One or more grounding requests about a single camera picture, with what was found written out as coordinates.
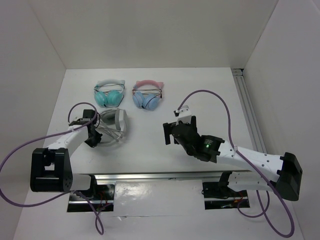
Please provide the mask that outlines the white grey headphones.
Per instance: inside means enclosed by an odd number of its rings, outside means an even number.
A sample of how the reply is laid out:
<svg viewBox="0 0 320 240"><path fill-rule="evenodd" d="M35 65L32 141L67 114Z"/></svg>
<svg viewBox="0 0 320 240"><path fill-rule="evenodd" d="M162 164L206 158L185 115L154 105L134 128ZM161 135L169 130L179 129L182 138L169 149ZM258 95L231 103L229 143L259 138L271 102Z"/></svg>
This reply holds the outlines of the white grey headphones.
<svg viewBox="0 0 320 240"><path fill-rule="evenodd" d="M126 110L111 108L98 113L97 132L102 134L99 145L111 146L121 143L127 134L128 115Z"/></svg>

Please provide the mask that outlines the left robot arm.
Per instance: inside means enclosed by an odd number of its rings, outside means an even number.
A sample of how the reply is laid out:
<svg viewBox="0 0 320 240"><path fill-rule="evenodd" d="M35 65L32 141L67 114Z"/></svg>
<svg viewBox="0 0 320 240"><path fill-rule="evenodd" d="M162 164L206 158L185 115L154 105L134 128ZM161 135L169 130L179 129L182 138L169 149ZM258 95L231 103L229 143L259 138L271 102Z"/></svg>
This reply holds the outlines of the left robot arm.
<svg viewBox="0 0 320 240"><path fill-rule="evenodd" d="M88 200L97 197L99 187L92 183L92 177L73 174L71 156L76 149L86 143L95 148L102 140L96 130L98 113L85 109L81 118L69 124L68 133L45 148L36 148L32 153L30 189L33 192L67 193L79 188Z"/></svg>

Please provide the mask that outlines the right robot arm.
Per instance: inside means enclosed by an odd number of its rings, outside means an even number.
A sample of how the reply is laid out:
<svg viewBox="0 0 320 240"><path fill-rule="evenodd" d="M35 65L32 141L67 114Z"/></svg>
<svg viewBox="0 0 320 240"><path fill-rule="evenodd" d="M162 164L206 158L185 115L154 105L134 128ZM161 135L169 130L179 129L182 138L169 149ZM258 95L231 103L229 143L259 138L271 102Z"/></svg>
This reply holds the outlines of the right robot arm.
<svg viewBox="0 0 320 240"><path fill-rule="evenodd" d="M218 190L223 196L245 190L272 191L282 199L298 201L303 170L297 157L289 152L273 155L232 145L212 135L199 135L196 117L190 115L186 123L181 120L164 123L166 145L181 145L186 154L203 162L227 164L244 169L222 173Z"/></svg>

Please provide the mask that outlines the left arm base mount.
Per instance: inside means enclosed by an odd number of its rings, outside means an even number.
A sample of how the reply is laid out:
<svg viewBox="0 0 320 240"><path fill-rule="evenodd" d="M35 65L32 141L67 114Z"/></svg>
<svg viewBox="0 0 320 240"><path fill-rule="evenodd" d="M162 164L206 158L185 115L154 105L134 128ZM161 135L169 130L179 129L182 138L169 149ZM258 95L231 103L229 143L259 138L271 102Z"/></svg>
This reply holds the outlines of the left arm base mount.
<svg viewBox="0 0 320 240"><path fill-rule="evenodd" d="M81 191L81 193L88 198L97 212L113 212L115 188L114 181L98 182L93 190ZM92 209L83 197L71 193L66 211L68 213L88 213L92 212Z"/></svg>

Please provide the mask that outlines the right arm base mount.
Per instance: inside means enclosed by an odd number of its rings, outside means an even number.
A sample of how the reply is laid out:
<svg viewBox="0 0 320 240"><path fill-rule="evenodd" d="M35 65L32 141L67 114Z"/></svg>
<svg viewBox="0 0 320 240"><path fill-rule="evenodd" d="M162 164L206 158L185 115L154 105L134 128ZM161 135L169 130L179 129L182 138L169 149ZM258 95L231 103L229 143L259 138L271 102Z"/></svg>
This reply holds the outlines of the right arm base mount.
<svg viewBox="0 0 320 240"><path fill-rule="evenodd" d="M246 190L234 191L227 186L232 171L223 172L219 180L204 181L201 194L204 197L205 210L249 208Z"/></svg>

